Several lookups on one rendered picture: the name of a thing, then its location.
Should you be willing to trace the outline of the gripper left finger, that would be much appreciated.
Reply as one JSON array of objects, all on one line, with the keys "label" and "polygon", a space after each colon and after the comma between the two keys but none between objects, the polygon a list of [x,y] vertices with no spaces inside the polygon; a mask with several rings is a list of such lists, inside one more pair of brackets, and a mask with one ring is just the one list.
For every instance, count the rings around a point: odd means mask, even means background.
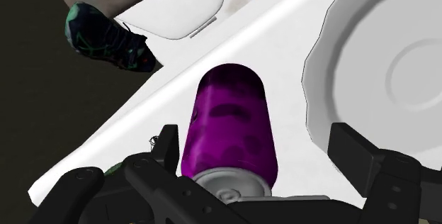
[{"label": "gripper left finger", "polygon": [[[188,177],[178,177],[179,130],[165,125],[151,152],[126,157],[126,181],[153,210],[155,224],[249,224]],[[80,167],[62,175],[29,224],[78,224],[87,203],[105,181],[98,167]]]}]

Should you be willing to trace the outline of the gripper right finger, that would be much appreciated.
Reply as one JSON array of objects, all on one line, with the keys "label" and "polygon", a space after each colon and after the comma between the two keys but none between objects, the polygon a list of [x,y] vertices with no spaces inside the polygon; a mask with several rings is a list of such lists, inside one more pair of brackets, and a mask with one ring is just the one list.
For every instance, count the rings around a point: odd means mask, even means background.
[{"label": "gripper right finger", "polygon": [[358,224],[442,224],[442,170],[332,123],[327,155],[365,199]]}]

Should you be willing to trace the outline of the purple drink can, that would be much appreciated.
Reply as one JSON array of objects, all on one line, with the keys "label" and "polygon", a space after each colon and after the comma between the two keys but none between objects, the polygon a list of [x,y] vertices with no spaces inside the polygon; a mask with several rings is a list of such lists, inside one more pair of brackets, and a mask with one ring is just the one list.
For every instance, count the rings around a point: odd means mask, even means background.
[{"label": "purple drink can", "polygon": [[271,196],[278,163],[264,85],[252,69],[227,63],[204,74],[181,173],[224,203]]}]

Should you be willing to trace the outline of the white plate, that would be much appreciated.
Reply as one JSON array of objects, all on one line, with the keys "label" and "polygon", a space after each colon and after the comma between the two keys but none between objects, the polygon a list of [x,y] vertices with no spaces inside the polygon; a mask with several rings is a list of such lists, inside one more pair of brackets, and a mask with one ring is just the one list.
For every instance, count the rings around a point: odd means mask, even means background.
[{"label": "white plate", "polygon": [[442,169],[442,0],[334,0],[308,55],[306,126],[333,122]]}]

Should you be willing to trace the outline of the dark sneaker with green trim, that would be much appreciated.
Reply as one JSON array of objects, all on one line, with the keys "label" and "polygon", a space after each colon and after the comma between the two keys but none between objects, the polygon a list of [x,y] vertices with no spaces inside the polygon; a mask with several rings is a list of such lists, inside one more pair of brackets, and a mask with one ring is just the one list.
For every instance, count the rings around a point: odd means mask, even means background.
[{"label": "dark sneaker with green trim", "polygon": [[146,36],[125,29],[96,7],[81,1],[70,8],[64,34],[77,53],[120,69],[151,72],[157,61],[146,45]]}]

